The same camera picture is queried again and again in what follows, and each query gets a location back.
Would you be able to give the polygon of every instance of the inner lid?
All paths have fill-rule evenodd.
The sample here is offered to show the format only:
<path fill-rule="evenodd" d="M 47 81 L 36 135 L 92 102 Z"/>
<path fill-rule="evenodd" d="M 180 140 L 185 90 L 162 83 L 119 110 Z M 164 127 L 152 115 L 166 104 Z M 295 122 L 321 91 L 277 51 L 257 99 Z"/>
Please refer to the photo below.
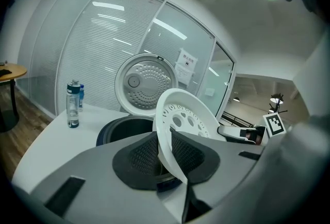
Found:
<path fill-rule="evenodd" d="M 173 66 L 155 54 L 138 54 L 119 68 L 114 89 L 120 105 L 133 115 L 155 116 L 162 93 L 177 88 Z"/>

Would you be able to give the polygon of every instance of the white table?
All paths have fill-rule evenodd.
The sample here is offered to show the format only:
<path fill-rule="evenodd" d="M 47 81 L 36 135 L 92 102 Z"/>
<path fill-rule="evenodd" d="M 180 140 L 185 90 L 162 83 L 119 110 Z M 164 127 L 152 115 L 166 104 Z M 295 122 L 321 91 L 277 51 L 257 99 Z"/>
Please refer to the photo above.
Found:
<path fill-rule="evenodd" d="M 79 153 L 95 147 L 98 133 L 107 123 L 127 115 L 84 104 L 84 110 L 79 113 L 79 126 L 69 128 L 67 113 L 62 112 L 26 151 L 16 168 L 12 184 L 30 194 L 53 171 Z"/>

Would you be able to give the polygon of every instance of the glass door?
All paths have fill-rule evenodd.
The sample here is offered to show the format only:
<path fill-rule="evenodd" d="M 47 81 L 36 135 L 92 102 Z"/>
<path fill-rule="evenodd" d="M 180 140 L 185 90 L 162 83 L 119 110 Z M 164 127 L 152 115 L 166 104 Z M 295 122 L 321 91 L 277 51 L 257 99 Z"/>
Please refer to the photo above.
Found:
<path fill-rule="evenodd" d="M 210 109 L 214 116 L 217 115 L 221 104 L 223 104 L 233 66 L 232 60 L 216 43 L 210 67 L 205 73 L 199 92 L 199 99 Z"/>

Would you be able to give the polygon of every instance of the water bottle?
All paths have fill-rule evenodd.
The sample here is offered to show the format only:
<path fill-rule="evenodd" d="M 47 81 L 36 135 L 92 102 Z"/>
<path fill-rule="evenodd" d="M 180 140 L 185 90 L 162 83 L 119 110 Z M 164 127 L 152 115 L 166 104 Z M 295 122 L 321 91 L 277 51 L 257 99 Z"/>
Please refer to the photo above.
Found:
<path fill-rule="evenodd" d="M 84 99 L 84 84 L 80 84 L 79 92 L 79 111 L 83 111 L 83 99 Z"/>
<path fill-rule="evenodd" d="M 67 117 L 68 126 L 76 128 L 79 126 L 79 81 L 72 80 L 67 86 Z"/>

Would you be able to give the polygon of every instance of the blue bottle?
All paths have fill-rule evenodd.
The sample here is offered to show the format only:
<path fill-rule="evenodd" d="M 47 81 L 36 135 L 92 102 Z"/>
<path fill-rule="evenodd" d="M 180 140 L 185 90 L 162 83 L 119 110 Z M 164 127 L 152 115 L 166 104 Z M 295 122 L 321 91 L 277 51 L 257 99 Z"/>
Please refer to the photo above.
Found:
<path fill-rule="evenodd" d="M 83 99 L 84 99 L 84 84 L 80 84 L 79 92 L 79 111 L 83 111 Z"/>

